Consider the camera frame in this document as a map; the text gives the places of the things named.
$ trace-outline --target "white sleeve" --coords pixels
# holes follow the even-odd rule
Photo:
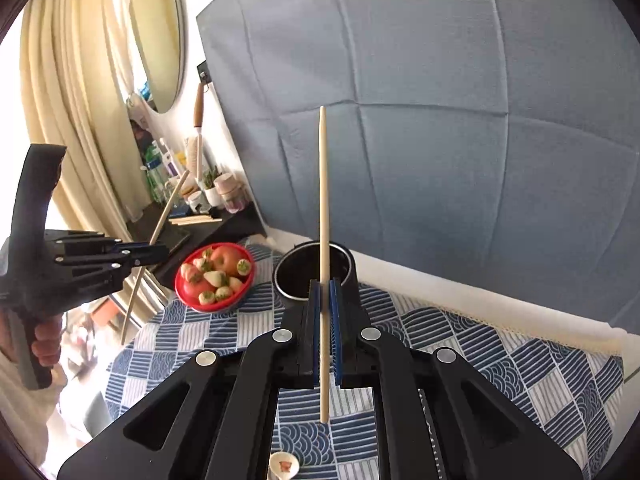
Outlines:
[[[47,420],[66,386],[66,375],[57,364],[51,371],[53,381],[44,390],[22,386],[18,368],[0,352],[0,412],[9,429],[33,465],[40,466],[47,454]]]

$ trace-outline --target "sheer curtain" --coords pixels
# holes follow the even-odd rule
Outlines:
[[[128,241],[127,221],[151,198],[123,99],[133,91],[124,26],[112,0],[30,0],[20,76],[31,142],[67,147],[53,195],[62,218]],[[141,319],[153,313],[136,303]]]

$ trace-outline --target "finger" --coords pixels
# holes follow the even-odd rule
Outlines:
[[[60,361],[60,352],[61,352],[61,349],[58,349],[58,352],[56,354],[46,356],[46,357],[41,357],[38,359],[38,361],[40,361],[40,364],[42,366],[53,366],[58,361]]]
[[[60,339],[47,339],[46,341],[34,341],[31,345],[33,355],[38,358],[50,357],[60,351]]]
[[[62,330],[62,314],[47,319],[45,322],[36,326],[36,339],[44,341],[47,339],[58,339]]]

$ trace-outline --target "dark countertop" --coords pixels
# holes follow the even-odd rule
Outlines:
[[[188,238],[176,250],[172,251],[167,261],[151,269],[156,280],[162,286],[174,290],[175,273],[184,259],[199,247],[219,242],[235,243],[253,234],[266,235],[253,203],[238,213],[231,214],[226,210],[218,212],[222,222],[180,227],[166,222],[158,238],[158,243],[164,243],[171,249],[185,237],[188,236]],[[162,206],[153,203],[145,208],[140,220],[127,224],[134,241],[148,242],[161,214]]]

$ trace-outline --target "person's arm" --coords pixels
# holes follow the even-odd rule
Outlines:
[[[27,390],[15,365],[14,346],[9,325],[0,312],[0,412],[16,440],[31,461],[39,466],[44,462],[49,443],[47,420],[66,385],[60,360],[62,316],[51,318],[35,329],[36,341],[31,351],[43,366],[54,366],[52,384],[45,390]]]

